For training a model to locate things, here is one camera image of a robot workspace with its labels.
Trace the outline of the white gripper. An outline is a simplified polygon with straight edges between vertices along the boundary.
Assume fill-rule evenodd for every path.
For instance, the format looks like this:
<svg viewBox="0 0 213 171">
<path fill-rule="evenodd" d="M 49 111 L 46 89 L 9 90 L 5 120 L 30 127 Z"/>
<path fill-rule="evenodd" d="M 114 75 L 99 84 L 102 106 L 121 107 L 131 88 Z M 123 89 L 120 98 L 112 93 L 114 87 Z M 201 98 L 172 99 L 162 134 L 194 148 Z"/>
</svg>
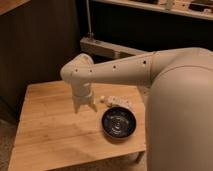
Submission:
<svg viewBox="0 0 213 171">
<path fill-rule="evenodd" d="M 90 83 L 72 85 L 72 98 L 74 113 L 78 113 L 80 105 L 89 105 L 95 112 L 98 111 L 97 106 L 93 103 L 93 91 Z"/>
</svg>

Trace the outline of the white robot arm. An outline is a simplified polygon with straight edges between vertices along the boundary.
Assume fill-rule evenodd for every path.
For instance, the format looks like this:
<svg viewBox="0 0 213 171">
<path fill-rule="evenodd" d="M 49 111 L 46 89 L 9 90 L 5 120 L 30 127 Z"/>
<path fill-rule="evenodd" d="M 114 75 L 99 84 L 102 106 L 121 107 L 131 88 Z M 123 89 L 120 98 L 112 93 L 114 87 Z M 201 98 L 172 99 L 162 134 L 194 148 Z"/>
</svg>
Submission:
<svg viewBox="0 0 213 171">
<path fill-rule="evenodd" d="M 147 171 L 213 171 L 213 51 L 191 47 L 95 64 L 81 53 L 60 71 L 76 107 L 93 83 L 144 86 Z"/>
</svg>

